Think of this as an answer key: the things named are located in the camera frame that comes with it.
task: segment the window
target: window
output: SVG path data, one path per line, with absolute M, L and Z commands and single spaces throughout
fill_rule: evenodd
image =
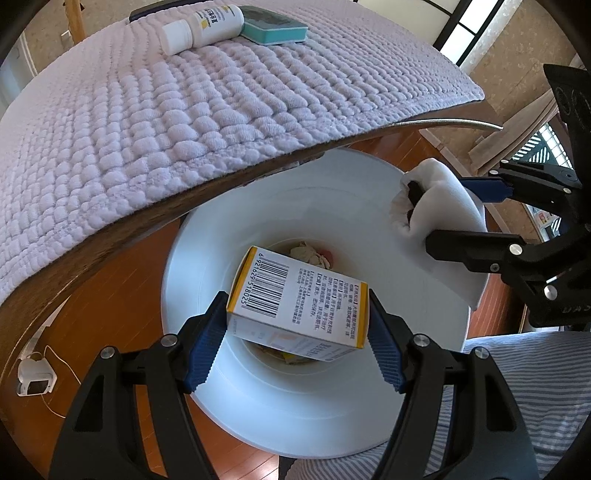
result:
M 501 8 L 503 0 L 460 0 L 433 46 L 461 65 Z
M 353 0 L 433 43 L 458 66 L 486 31 L 503 0 Z
M 512 159 L 534 163 L 553 163 L 554 165 L 573 168 L 566 150 L 550 123 L 542 125 L 525 145 L 513 155 Z M 527 208 L 532 214 L 544 240 L 560 235 L 561 218 L 548 217 L 548 214 L 531 205 L 527 205 Z

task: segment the white cloth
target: white cloth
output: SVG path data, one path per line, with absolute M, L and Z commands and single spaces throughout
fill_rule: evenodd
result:
M 408 184 L 416 181 L 425 194 L 413 209 Z M 391 217 L 397 241 L 405 255 L 447 285 L 473 309 L 478 308 L 488 275 L 470 272 L 463 264 L 435 260 L 425 251 L 425 239 L 434 230 L 486 232 L 484 205 L 466 190 L 443 163 L 429 158 L 405 173 L 402 189 L 392 201 Z
M 134 211 L 295 150 L 484 98 L 439 52 L 348 0 L 238 0 L 309 26 L 167 57 L 158 27 L 221 2 L 106 27 L 64 53 L 0 122 L 0 302 Z

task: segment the white medicine bottle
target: white medicine bottle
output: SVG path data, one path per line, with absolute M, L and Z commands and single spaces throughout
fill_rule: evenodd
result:
M 199 10 L 187 18 L 160 28 L 158 35 L 166 55 L 199 48 L 240 35 L 244 15 L 236 5 Z

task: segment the screw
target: screw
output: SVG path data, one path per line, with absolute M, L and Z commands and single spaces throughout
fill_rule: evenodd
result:
M 162 346 L 174 346 L 177 344 L 177 336 L 169 333 L 168 335 L 164 335 L 161 339 L 160 339 L 160 345 Z
M 429 343 L 431 343 L 431 340 L 429 340 L 427 335 L 419 333 L 413 337 L 413 342 L 417 346 L 427 346 Z
M 523 253 L 523 247 L 518 244 L 510 245 L 509 252 L 511 252 L 513 255 L 521 255 Z
M 111 358 L 115 354 L 115 349 L 111 346 L 106 346 L 100 351 L 100 357 L 105 360 Z
M 544 295 L 549 301 L 554 301 L 558 298 L 558 290 L 553 285 L 546 285 L 544 287 Z
M 482 360 L 486 360 L 487 358 L 489 358 L 490 353 L 483 346 L 477 346 L 474 349 L 474 355 L 476 355 L 478 358 L 480 358 Z

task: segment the wooden floor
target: wooden floor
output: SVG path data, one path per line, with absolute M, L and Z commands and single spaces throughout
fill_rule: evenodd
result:
M 390 161 L 403 170 L 413 168 L 424 158 L 439 155 L 416 132 L 363 142 L 354 148 Z M 162 335 L 160 285 L 179 225 L 174 222 L 129 247 L 87 281 L 43 333 L 37 349 L 51 345 L 83 378 L 103 346 L 114 345 L 122 351 L 130 351 L 146 348 L 156 341 Z M 510 296 L 508 288 L 500 279 L 494 278 L 481 309 L 472 317 L 469 336 L 516 331 L 512 326 L 514 322 L 507 319 Z M 78 384 L 51 352 L 47 353 L 47 358 L 59 380 L 54 391 L 46 395 L 46 400 L 53 410 L 66 414 Z M 0 408 L 17 445 L 47 476 L 62 419 L 47 410 L 41 397 L 17 397 L 15 382 L 13 368 L 0 393 Z M 277 456 L 242 443 L 217 427 L 190 399 L 187 403 L 207 454 L 222 480 L 277 479 Z M 165 475 L 146 392 L 142 389 L 138 389 L 138 411 L 150 467 Z

